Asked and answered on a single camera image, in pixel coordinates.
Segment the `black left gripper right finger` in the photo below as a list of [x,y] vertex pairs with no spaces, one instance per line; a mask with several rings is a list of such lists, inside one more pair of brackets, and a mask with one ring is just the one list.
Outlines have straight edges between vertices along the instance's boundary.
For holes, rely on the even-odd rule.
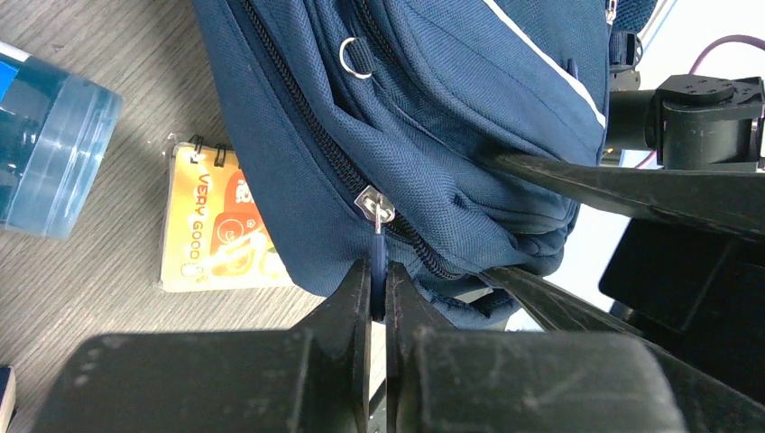
[[392,263],[385,289],[390,432],[683,432],[656,356],[636,334],[517,268],[487,274],[538,332],[453,326]]

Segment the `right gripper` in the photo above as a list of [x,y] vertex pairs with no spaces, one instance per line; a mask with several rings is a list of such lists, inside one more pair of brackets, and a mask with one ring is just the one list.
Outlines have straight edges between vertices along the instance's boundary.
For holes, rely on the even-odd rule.
[[764,399],[764,178],[722,171],[586,167],[517,152],[480,159],[630,222],[599,282],[650,342]]

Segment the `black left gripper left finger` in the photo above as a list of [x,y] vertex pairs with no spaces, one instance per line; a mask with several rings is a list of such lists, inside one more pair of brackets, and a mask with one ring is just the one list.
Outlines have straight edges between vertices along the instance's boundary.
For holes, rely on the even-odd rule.
[[364,432],[370,267],[278,330],[111,334],[61,369],[37,432]]

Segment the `blue zipper pull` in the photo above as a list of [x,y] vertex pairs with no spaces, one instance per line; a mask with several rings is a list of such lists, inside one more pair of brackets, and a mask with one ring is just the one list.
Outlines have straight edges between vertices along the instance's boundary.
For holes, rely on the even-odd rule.
[[374,186],[366,186],[355,199],[364,216],[373,223],[370,247],[370,314],[375,322],[383,322],[385,315],[385,289],[388,249],[385,226],[396,217],[392,202]]

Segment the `navy blue student backpack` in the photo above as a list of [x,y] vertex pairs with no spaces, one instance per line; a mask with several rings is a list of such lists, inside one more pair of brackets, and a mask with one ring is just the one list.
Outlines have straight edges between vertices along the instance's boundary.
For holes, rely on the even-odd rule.
[[388,256],[461,328],[519,308],[482,273],[561,264],[579,205],[478,163],[508,150],[595,166],[609,44],[652,1],[197,1],[226,130],[291,280],[331,295],[365,258],[364,192]]

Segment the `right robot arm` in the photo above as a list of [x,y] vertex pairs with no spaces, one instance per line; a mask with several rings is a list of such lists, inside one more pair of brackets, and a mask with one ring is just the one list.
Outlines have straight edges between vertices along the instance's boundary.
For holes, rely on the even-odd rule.
[[459,331],[389,275],[390,432],[761,432],[764,86],[679,75],[611,97],[608,143],[656,170],[490,150],[482,164],[630,219],[599,282],[602,311],[517,267],[485,278],[537,332]]

